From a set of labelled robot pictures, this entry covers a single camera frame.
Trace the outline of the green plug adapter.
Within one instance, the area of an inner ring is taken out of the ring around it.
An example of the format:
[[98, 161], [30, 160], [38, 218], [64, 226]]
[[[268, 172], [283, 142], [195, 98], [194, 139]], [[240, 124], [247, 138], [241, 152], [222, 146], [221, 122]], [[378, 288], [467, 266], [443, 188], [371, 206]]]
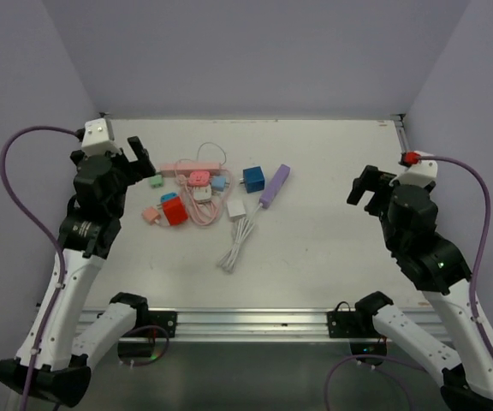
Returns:
[[161, 174], [156, 174], [148, 179], [151, 188], [161, 188], [164, 185], [164, 177]]

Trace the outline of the blue plug adapter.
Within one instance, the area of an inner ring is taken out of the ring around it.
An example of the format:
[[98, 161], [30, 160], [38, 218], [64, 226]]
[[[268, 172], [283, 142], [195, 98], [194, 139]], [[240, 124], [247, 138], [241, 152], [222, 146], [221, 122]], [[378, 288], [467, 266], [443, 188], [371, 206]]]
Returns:
[[178, 197], [178, 194], [175, 193], [175, 192], [171, 192], [171, 193], [168, 193], [168, 194], [164, 194], [160, 197], [160, 203], [163, 204], [167, 201], [170, 201], [170, 200], [173, 200], [175, 198]]

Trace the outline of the salmon charger plug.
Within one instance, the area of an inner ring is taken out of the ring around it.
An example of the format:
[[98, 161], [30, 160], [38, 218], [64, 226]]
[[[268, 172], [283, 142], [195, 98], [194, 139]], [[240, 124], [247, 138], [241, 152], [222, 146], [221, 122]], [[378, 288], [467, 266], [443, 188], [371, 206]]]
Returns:
[[159, 225], [162, 220], [160, 211], [153, 206], [145, 208], [145, 210], [141, 213], [141, 216], [149, 225]]

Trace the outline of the red cube adapter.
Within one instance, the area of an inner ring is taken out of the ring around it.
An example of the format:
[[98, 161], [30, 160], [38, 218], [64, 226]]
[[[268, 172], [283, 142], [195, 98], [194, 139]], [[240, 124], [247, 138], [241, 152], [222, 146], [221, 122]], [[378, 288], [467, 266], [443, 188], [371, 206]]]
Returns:
[[162, 209], [170, 226], [180, 225], [188, 220], [186, 207], [179, 197], [164, 201]]

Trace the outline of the pink plug adapter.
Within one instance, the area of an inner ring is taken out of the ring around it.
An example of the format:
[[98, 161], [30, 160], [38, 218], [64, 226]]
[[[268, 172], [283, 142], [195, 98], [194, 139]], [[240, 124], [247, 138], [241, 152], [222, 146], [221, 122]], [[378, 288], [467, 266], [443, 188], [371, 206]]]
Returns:
[[208, 170], [195, 170], [187, 178], [187, 185], [192, 188], [206, 187], [210, 180], [211, 173]]

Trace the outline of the white plug adapter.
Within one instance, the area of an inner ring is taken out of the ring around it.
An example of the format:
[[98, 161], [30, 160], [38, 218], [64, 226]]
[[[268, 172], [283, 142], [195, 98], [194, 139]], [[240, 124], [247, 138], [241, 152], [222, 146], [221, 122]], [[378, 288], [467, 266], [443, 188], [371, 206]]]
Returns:
[[193, 200], [197, 203], [203, 204], [210, 202], [212, 199], [212, 189], [210, 185], [203, 187], [192, 188]]

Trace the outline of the pink power strip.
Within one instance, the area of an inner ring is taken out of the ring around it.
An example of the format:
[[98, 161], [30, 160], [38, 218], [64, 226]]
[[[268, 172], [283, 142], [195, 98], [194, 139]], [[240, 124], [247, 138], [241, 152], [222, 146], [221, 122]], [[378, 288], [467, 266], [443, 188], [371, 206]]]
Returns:
[[180, 161], [160, 164], [157, 167], [158, 174], [163, 177], [190, 176], [194, 171], [207, 171], [211, 176], [221, 173], [223, 167], [216, 162]]

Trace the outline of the light blue plug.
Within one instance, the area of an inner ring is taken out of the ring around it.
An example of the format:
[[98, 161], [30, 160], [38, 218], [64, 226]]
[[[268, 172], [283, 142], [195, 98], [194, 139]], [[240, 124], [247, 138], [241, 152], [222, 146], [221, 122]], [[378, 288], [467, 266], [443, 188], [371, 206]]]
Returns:
[[230, 182], [225, 176], [214, 176], [211, 179], [211, 188], [218, 193], [224, 192], [229, 188], [229, 185]]

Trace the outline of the purple power strip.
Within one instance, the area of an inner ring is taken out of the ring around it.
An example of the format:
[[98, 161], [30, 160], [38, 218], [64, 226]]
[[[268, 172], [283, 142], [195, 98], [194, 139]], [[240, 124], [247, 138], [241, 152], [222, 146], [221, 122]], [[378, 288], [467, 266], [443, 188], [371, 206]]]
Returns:
[[258, 204], [263, 209], [268, 209], [281, 190], [283, 184], [288, 179], [290, 167], [286, 164], [281, 164], [276, 173], [271, 178], [270, 182], [265, 185], [264, 191], [259, 197]]

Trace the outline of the white usb charger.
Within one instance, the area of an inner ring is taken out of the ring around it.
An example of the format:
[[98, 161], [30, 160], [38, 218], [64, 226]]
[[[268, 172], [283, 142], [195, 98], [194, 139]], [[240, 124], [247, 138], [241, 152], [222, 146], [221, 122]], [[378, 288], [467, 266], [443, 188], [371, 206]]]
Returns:
[[247, 215], [246, 208], [242, 200], [228, 200], [226, 203], [229, 219], [232, 222], [238, 221]]

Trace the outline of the blue cube adapter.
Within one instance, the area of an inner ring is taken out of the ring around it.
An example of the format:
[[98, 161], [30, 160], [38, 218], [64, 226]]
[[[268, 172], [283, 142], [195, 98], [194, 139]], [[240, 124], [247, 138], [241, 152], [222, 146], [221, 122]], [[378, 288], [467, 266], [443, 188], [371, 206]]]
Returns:
[[254, 166], [242, 171], [242, 183], [248, 194], [264, 190], [264, 172], [260, 166]]

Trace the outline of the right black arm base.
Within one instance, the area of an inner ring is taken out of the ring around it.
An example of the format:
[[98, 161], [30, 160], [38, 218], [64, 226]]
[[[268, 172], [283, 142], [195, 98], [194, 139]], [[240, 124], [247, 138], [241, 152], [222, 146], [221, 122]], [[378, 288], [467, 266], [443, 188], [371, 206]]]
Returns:
[[329, 338], [347, 339], [355, 360], [371, 366], [383, 364], [387, 356], [387, 337], [374, 328], [372, 317], [378, 310], [393, 305], [384, 293], [377, 291], [357, 301], [352, 307], [341, 301], [326, 313]]

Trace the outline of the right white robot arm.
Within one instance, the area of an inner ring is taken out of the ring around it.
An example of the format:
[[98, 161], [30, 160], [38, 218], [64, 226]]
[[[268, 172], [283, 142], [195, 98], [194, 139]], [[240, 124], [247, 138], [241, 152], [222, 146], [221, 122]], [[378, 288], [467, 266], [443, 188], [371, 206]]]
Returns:
[[415, 289], [433, 307], [450, 345], [413, 322], [381, 292], [355, 304], [358, 333], [391, 339], [437, 384], [451, 410], [493, 410], [493, 333], [480, 336], [485, 316], [469, 295], [474, 275], [460, 249], [437, 233], [438, 207], [431, 200], [436, 166], [398, 176], [367, 165], [353, 181], [347, 202], [372, 194], [365, 211], [377, 217], [385, 247]]

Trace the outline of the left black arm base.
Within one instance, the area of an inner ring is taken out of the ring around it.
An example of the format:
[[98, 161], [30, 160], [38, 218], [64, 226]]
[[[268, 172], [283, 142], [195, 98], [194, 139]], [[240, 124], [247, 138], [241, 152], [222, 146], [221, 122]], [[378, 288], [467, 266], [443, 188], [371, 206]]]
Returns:
[[177, 312], [150, 311], [146, 320], [126, 332], [118, 341], [117, 356], [131, 368], [149, 366], [161, 360], [175, 337]]

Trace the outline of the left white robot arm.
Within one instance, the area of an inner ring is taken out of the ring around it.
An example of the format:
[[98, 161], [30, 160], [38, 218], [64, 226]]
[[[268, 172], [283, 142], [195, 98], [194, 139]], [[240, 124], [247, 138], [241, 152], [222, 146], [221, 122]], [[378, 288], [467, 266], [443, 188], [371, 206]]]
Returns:
[[119, 340], [141, 336], [151, 324], [146, 298], [120, 292], [81, 334], [77, 324], [90, 288], [107, 260], [120, 229], [129, 187], [154, 176], [148, 151], [128, 138], [136, 159], [122, 150], [72, 152], [74, 195], [67, 205], [55, 264], [44, 299], [27, 338], [11, 359], [0, 360], [0, 382], [21, 394], [72, 408], [86, 394], [94, 368]]

